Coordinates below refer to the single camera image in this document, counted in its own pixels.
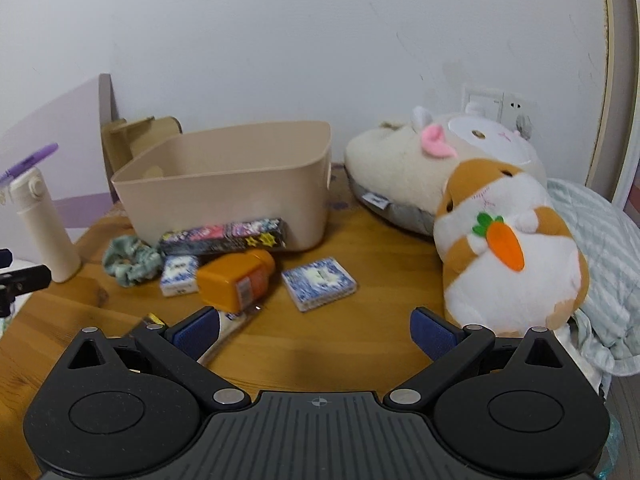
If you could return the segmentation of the white tube with label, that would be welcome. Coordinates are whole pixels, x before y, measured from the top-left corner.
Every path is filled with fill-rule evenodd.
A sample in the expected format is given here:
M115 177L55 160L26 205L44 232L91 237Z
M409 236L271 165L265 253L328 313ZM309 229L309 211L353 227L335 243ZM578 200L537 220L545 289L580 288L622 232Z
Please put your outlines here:
M227 312L217 311L215 320L217 328L214 330L213 341L208 345L206 350L198 358L198 364L207 366L213 359L220 348L231 338L238 330L248 323L252 322L259 313L262 312L261 306L255 306L239 314L231 314Z

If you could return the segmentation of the beige plastic storage bin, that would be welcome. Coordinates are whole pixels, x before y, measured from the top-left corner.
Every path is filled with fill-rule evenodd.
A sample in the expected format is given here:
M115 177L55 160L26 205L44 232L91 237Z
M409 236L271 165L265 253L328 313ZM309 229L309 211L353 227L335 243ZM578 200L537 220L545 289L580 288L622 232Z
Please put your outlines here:
M326 122L261 122L183 133L149 148L112 183L137 236L280 218L285 247L317 246L331 180Z

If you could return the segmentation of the hamster plush with carrot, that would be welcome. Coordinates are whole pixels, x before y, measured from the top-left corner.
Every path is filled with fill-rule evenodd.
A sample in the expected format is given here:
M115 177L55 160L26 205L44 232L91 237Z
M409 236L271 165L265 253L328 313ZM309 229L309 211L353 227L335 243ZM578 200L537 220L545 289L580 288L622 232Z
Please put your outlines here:
M507 162L474 158L450 174L433 236L444 315L517 337L557 330L586 299L585 256L547 189Z

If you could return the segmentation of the long cartoon character box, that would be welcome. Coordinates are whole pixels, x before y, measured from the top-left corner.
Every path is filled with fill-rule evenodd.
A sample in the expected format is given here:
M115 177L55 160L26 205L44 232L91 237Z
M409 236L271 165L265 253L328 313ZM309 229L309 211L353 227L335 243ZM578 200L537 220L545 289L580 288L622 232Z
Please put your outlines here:
M199 226L165 233L158 249L165 256L214 256L250 249L285 248L286 224L280 218Z

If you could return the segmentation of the green fabric scrunchie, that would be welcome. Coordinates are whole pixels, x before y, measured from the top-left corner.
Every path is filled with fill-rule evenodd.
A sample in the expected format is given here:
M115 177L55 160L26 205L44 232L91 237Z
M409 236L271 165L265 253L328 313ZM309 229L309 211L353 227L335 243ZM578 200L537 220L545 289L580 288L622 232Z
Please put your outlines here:
M163 270L164 258L155 247L135 235L123 235L110 241L102 266L119 286L131 287L156 278Z

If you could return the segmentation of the white wall socket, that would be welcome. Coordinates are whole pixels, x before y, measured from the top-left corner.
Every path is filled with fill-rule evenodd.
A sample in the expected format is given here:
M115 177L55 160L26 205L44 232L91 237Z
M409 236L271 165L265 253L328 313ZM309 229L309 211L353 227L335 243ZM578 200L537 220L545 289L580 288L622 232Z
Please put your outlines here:
M524 96L478 84L464 84L462 107L467 108L470 103L473 110L480 110L486 118L500 122L509 130L518 130L525 140L532 138L537 107Z

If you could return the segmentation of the cream thermos bottle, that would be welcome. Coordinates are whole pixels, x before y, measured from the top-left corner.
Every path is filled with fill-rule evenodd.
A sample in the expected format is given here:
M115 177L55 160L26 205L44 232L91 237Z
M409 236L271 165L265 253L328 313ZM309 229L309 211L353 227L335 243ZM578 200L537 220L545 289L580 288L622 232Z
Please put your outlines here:
M81 267L78 252L55 210L41 171L32 167L9 186L17 215L23 220L52 281L64 283Z

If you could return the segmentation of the blue patterned card deck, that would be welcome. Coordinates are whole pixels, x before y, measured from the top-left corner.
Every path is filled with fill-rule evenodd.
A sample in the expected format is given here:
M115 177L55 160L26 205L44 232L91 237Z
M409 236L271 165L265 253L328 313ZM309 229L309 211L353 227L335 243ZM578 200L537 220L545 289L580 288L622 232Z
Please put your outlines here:
M358 288L355 279L335 258L324 258L282 273L282 280L300 312L345 298Z

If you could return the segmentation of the blue white card box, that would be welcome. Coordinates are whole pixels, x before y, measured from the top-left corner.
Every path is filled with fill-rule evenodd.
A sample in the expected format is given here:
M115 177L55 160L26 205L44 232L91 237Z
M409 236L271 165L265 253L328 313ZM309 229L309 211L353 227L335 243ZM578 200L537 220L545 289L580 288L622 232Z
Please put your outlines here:
M160 291L164 297L175 297L198 292L196 282L198 258L195 256L169 256L165 260Z

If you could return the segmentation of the brown cardboard stand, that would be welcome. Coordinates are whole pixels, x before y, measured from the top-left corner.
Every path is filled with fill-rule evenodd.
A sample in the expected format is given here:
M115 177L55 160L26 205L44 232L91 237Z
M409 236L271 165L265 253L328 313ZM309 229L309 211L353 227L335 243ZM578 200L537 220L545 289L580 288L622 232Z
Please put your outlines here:
M150 116L134 122L120 118L109 122L101 128L107 177L111 179L115 172L144 151L181 133L180 122L171 116Z

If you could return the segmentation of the cream plush slipper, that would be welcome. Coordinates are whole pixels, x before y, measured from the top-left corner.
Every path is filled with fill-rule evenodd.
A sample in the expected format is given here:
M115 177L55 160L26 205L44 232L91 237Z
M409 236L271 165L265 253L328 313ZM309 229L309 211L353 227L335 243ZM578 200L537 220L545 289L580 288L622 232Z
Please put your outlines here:
M353 138L344 163L350 188L364 206L398 228L430 236L446 181L472 158L502 160L547 183L533 145L518 130L488 118L477 102L440 116L417 106L410 122L383 122Z

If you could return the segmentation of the orange plastic bottle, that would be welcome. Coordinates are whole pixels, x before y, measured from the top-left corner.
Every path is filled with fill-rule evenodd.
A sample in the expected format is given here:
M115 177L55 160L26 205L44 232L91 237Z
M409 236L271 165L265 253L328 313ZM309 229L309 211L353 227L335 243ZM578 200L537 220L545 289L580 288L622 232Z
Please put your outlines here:
M251 249L223 255L201 266L196 284L206 306L240 314L265 296L275 270L276 262L269 252Z

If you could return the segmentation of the light green quilted blanket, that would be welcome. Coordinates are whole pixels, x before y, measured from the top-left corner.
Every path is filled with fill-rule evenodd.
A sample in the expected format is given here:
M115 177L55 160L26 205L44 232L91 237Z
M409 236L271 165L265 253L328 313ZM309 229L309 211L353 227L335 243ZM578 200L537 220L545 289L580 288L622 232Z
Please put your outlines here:
M638 374L639 228L590 188L561 179L547 188L590 275L587 297L570 319L570 340L601 373Z

